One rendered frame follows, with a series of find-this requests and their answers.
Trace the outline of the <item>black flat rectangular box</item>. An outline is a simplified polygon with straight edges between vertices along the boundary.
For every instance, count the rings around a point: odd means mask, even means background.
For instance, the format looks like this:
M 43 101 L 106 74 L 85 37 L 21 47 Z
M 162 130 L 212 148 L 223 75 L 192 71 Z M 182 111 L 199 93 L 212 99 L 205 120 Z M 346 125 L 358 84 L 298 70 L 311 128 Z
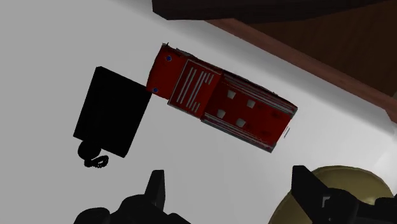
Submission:
M 151 96 L 144 85 L 96 67 L 73 136 L 124 158 Z

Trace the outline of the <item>red toy fire truck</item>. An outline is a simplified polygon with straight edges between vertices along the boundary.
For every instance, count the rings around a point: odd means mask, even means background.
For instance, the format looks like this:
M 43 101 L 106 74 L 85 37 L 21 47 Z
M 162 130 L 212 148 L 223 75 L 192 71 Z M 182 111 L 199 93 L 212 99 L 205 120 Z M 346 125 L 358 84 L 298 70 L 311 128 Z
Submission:
M 268 152 L 298 111 L 276 93 L 165 43 L 146 88 L 169 106 Z

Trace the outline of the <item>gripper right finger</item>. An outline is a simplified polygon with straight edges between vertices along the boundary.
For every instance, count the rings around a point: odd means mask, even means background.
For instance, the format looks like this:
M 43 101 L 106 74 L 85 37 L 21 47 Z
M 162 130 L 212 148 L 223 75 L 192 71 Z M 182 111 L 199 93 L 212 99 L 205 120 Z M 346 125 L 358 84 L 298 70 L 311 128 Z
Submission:
M 327 187 L 304 165 L 293 166 L 291 194 L 312 224 L 397 224 L 397 197 L 367 204 L 346 190 Z

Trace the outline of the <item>small black round corded object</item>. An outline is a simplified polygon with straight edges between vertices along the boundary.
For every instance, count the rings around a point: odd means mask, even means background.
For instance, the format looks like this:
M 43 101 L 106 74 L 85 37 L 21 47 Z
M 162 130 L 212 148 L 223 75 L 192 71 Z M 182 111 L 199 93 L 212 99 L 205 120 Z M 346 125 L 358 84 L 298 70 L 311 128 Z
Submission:
M 100 156 L 101 148 L 89 141 L 82 141 L 78 147 L 78 156 L 84 160 L 84 166 L 91 168 L 103 168 L 107 166 L 109 157 L 107 155 Z

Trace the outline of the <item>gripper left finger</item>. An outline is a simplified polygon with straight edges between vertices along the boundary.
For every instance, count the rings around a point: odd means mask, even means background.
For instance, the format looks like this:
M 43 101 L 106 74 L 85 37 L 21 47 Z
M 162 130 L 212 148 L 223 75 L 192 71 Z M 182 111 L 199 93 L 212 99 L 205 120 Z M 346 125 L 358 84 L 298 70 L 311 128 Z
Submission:
M 105 207 L 86 209 L 73 224 L 174 224 L 173 216 L 164 212 L 164 205 L 165 174 L 154 170 L 143 194 L 123 199 L 113 213 Z

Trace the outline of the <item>olive green bowl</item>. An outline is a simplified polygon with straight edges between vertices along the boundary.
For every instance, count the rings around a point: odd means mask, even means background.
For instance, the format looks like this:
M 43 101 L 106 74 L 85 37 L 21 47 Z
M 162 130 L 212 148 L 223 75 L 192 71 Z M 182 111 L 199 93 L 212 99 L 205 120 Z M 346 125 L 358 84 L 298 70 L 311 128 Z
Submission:
M 382 178 L 358 167 L 331 165 L 314 169 L 312 173 L 326 186 L 347 190 L 367 204 L 375 204 L 375 200 L 380 197 L 394 197 Z M 287 193 L 267 224 L 312 224 L 312 222 L 293 196 Z

